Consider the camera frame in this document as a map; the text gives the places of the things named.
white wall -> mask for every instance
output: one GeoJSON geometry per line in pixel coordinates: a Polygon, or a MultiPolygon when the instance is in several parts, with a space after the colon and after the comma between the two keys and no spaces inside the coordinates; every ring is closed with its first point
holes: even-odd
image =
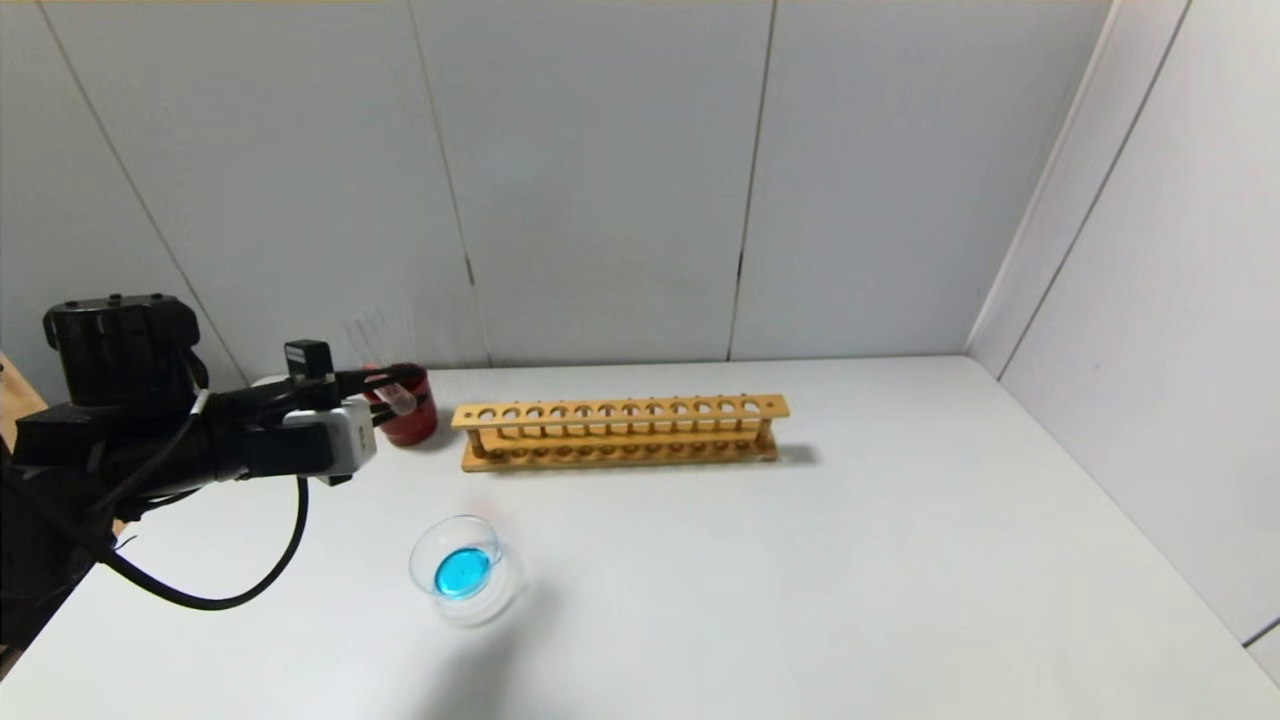
{"type": "Polygon", "coordinates": [[[232,383],[352,363],[369,306],[431,366],[718,360],[735,309],[739,357],[959,350],[1106,3],[45,8],[6,12],[0,295],[56,400],[38,315],[114,291],[202,305],[232,383]]]}
{"type": "Polygon", "coordinates": [[[1138,115],[1190,0],[1117,0],[1053,158],[966,352],[995,377],[1014,355],[1138,115]]]}
{"type": "Polygon", "coordinates": [[[494,361],[723,360],[769,3],[415,9],[494,361]]]}
{"type": "Polygon", "coordinates": [[[1242,639],[1280,612],[1277,37],[1192,4],[1004,375],[1242,639]]]}
{"type": "Polygon", "coordinates": [[[964,350],[1107,8],[780,3],[733,357],[964,350]]]}
{"type": "Polygon", "coordinates": [[[88,97],[251,377],[362,307],[485,364],[404,3],[52,3],[88,97]]]}
{"type": "Polygon", "coordinates": [[[40,322],[51,305],[163,291],[195,309],[215,388],[242,384],[58,51],[35,3],[0,3],[0,345],[67,400],[40,322]]]}

blue liquid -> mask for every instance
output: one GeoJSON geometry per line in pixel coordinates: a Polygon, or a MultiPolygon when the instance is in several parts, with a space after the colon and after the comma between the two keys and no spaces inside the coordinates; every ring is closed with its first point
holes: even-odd
{"type": "Polygon", "coordinates": [[[435,569],[435,589],[449,600],[465,600],[489,580],[489,555],[476,547],[454,550],[435,569]]]}

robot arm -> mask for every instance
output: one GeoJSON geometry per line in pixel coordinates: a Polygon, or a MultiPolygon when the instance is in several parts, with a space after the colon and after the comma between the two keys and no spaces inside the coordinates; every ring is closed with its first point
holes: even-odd
{"type": "Polygon", "coordinates": [[[349,396],[422,373],[411,365],[334,372],[328,345],[294,341],[285,345],[288,379],[211,393],[192,351],[200,338],[195,314],[174,297],[70,301],[52,307],[44,324],[72,400],[18,420],[0,488],[5,598],[47,597],[104,562],[188,607],[247,602],[283,571],[301,541],[306,478],[349,480],[375,452],[374,425],[393,416],[385,404],[349,396]],[[182,593],[114,551],[115,518],[137,520],[215,480],[285,474],[298,475],[293,538],[271,573],[239,596],[182,593]]]}

wooden test tube rack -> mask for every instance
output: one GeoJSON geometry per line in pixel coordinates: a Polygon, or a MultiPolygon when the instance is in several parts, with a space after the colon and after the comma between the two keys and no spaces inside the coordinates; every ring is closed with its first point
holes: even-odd
{"type": "Polygon", "coordinates": [[[777,460],[781,395],[462,405],[462,469],[524,470],[777,460]]]}

white table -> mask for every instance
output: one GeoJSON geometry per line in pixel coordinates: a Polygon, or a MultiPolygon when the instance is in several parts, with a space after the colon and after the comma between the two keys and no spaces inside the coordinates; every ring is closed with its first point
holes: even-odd
{"type": "MultiPolygon", "coordinates": [[[[463,441],[315,484],[262,597],[166,605],[93,570],[0,715],[150,719],[1280,717],[1280,689],[1106,495],[966,359],[440,372],[462,401],[781,392],[777,464],[498,477],[463,441]],[[529,589],[440,621],[433,521],[489,518],[529,589]]],[[[125,553],[229,594],[275,561],[293,483],[206,489],[125,553]]]]}

